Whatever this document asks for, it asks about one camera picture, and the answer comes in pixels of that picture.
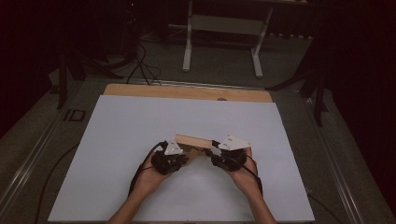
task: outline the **dark floor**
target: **dark floor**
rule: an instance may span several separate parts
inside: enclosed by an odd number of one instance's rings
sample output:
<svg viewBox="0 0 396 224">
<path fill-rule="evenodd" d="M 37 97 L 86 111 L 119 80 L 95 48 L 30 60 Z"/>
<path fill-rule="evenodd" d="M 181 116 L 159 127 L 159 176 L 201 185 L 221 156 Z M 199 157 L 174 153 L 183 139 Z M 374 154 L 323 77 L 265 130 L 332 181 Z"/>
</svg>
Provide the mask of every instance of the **dark floor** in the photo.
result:
<svg viewBox="0 0 396 224">
<path fill-rule="evenodd" d="M 310 40 L 300 38 L 266 38 L 260 53 L 264 77 L 257 79 L 249 49 L 224 46 L 220 48 L 213 44 L 194 45 L 191 70 L 184 73 L 181 70 L 183 45 L 142 41 L 147 53 L 144 62 L 161 69 L 159 76 L 160 70 L 149 67 L 163 85 L 220 85 L 225 88 L 255 90 L 264 90 L 264 87 L 291 77 L 309 44 Z M 143 55 L 143 49 L 139 50 L 139 54 Z M 135 63 L 115 72 L 128 77 L 134 67 Z M 148 70 L 145 71 L 151 81 L 153 75 Z M 137 70 L 131 83 L 144 83 L 142 77 Z M 125 81 L 126 78 L 111 80 L 100 77 L 91 71 L 85 82 L 71 82 L 71 96 L 64 110 L 56 110 L 57 95 L 46 94 L 0 140 L 2 192 L 5 192 L 37 141 L 43 143 L 44 148 L 35 169 L 28 175 L 29 178 L 15 202 L 10 204 L 2 223 L 33 223 L 39 194 L 51 167 L 67 149 L 79 142 L 96 101 L 106 85 Z M 299 83 L 270 93 L 278 106 L 307 191 L 331 211 L 311 200 L 317 220 L 315 223 L 338 223 L 331 213 L 342 223 L 396 223 L 334 105 L 331 93 L 326 91 L 325 104 L 329 111 L 322 113 L 324 125 L 319 128 L 312 119 L 312 104 L 300 97 L 296 91 L 298 87 Z M 85 110 L 87 117 L 81 122 L 64 121 L 67 109 Z M 55 126 L 48 131 L 46 127 L 50 124 Z M 46 133 L 44 138 L 48 138 L 40 139 L 42 133 Z M 73 153 L 67 155 L 52 174 L 41 204 L 38 223 L 47 223 L 50 209 L 72 159 Z"/>
</svg>

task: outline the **forearm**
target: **forearm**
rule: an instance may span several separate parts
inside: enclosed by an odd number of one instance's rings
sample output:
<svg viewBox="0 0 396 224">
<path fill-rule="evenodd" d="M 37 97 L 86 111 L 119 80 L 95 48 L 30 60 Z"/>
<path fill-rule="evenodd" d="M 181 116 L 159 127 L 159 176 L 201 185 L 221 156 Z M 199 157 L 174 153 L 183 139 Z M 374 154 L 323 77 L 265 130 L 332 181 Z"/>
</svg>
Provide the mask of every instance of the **forearm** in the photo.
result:
<svg viewBox="0 0 396 224">
<path fill-rule="evenodd" d="M 120 209 L 107 222 L 108 224 L 129 224 L 136 215 L 143 201 L 149 196 L 148 192 L 132 191 Z"/>
<path fill-rule="evenodd" d="M 265 203 L 259 190 L 254 189 L 245 193 L 254 220 L 258 224 L 274 224 L 276 223 L 270 209 Z"/>
</svg>

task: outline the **white clip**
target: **white clip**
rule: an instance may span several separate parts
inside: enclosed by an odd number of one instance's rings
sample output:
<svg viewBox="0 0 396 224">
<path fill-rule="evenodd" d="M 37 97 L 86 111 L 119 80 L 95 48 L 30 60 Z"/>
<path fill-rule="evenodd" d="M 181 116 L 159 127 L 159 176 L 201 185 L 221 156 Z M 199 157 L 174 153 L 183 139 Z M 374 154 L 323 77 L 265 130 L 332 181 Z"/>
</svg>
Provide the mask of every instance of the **white clip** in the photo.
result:
<svg viewBox="0 0 396 224">
<path fill-rule="evenodd" d="M 166 147 L 166 150 L 164 152 L 165 155 L 177 155 L 177 154 L 182 154 L 183 149 L 180 148 L 180 146 L 177 144 L 177 142 L 172 139 L 168 142 L 168 146 Z"/>
<path fill-rule="evenodd" d="M 222 143 L 219 144 L 220 149 L 224 150 L 237 150 L 245 147 L 251 147 L 251 144 L 245 140 L 237 138 L 232 135 L 228 135 L 226 139 Z"/>
</svg>

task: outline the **white board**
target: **white board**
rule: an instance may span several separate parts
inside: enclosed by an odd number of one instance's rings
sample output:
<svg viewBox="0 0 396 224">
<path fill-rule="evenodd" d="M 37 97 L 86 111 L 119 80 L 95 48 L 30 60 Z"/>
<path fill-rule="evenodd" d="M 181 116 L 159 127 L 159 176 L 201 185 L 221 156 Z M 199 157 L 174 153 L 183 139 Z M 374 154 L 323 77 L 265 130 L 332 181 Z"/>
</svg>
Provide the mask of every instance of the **white board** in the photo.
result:
<svg viewBox="0 0 396 224">
<path fill-rule="evenodd" d="M 314 216 L 276 104 L 131 96 L 100 97 L 49 221 L 108 220 L 126 199 L 138 165 L 157 143 L 185 134 L 252 144 L 264 199 L 278 222 Z M 135 221 L 251 221 L 228 175 L 197 158 L 172 174 Z"/>
</svg>

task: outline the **white metal leg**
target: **white metal leg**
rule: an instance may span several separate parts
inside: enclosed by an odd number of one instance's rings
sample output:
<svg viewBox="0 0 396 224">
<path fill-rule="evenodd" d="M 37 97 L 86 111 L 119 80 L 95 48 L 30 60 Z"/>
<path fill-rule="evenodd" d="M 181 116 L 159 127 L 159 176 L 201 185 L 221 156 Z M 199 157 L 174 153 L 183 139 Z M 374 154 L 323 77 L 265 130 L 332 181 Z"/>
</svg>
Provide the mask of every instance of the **white metal leg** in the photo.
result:
<svg viewBox="0 0 396 224">
<path fill-rule="evenodd" d="M 184 60 L 183 60 L 183 72 L 190 71 L 190 63 L 191 63 L 191 18 L 192 18 L 192 0 L 189 1 L 189 17 L 187 18 L 187 44 L 186 50 L 184 51 Z"/>
<path fill-rule="evenodd" d="M 260 65 L 259 52 L 260 52 L 260 49 L 262 48 L 262 41 L 265 38 L 265 33 L 267 31 L 268 24 L 270 22 L 273 11 L 274 11 L 274 9 L 272 7 L 268 8 L 265 22 L 262 23 L 262 29 L 259 34 L 259 42 L 257 43 L 256 48 L 253 48 L 251 50 L 251 57 L 253 60 L 254 72 L 256 73 L 256 77 L 258 77 L 258 78 L 262 77 L 262 66 Z"/>
</svg>

